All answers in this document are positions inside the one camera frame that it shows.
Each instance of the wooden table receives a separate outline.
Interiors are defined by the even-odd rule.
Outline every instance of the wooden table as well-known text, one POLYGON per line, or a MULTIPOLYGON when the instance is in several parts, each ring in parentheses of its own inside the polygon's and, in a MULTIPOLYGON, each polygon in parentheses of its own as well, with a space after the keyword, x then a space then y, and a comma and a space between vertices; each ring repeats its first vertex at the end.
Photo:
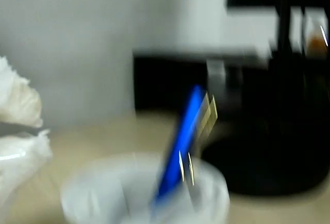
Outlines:
MULTIPOLYGON (((175 118, 171 115, 146 113, 51 133, 54 159, 19 189, 8 223, 66 223, 59 191, 68 177, 98 158, 127 152, 163 153, 174 125, 175 118)), ((281 200, 231 196, 228 221, 230 224, 329 224, 329 185, 327 180, 318 192, 281 200)))

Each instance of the black stand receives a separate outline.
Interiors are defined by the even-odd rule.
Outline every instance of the black stand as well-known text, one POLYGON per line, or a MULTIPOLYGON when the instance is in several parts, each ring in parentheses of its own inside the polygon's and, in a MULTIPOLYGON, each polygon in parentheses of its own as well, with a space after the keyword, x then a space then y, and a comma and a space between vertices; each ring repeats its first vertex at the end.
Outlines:
MULTIPOLYGON (((278 0, 276 6, 278 48, 269 63, 264 93, 269 111, 262 117, 245 112, 231 136, 212 143, 202 154, 220 169, 235 193, 300 193, 319 185, 330 169, 330 57, 328 53, 327 61, 309 61, 292 52, 290 7, 290 0, 278 0)), ((325 11, 329 17, 328 6, 325 11)))

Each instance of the white cup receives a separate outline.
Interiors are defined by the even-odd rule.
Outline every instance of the white cup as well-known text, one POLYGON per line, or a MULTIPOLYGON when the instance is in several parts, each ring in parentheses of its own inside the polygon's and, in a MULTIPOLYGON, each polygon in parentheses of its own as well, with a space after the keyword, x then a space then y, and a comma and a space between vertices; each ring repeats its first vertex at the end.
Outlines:
POLYGON ((229 194, 223 175, 199 159, 193 165, 198 194, 190 195, 183 184, 152 211, 163 168, 159 155, 133 153, 96 161, 64 184, 64 215, 71 224, 225 224, 229 194))

